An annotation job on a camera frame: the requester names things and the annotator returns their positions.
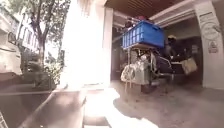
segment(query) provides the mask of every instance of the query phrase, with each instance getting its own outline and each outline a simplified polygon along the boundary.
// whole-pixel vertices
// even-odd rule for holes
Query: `box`
[[[141,21],[123,34],[122,47],[127,49],[136,45],[164,47],[164,32],[154,24]]]

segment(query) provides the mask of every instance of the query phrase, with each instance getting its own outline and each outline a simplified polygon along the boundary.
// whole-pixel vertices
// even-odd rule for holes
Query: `ceiling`
[[[105,6],[128,16],[151,17],[183,0],[107,0]]]

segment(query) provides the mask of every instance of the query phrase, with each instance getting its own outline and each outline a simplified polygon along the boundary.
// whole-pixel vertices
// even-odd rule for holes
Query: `building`
[[[70,74],[67,84],[109,85],[112,27],[124,26],[129,16],[148,16],[179,39],[197,36],[203,62],[202,86],[224,89],[223,4],[222,0],[71,2],[63,42],[65,72]]]
[[[38,42],[35,33],[32,31],[28,21],[28,17],[17,19],[5,7],[0,6],[0,73],[21,74],[21,54],[29,56],[38,52]],[[12,75],[6,78],[1,77],[0,80],[10,79]]]

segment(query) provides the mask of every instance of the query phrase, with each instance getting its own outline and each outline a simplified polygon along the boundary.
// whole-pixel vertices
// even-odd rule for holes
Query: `wall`
[[[112,16],[112,10],[96,4],[96,0],[72,1],[62,43],[63,84],[80,88],[84,84],[109,83]]]

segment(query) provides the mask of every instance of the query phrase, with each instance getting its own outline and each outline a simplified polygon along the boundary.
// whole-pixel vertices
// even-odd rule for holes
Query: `tree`
[[[61,45],[64,23],[69,9],[70,0],[8,0],[12,13],[20,13],[26,9],[40,46],[39,62],[44,66],[46,40]]]

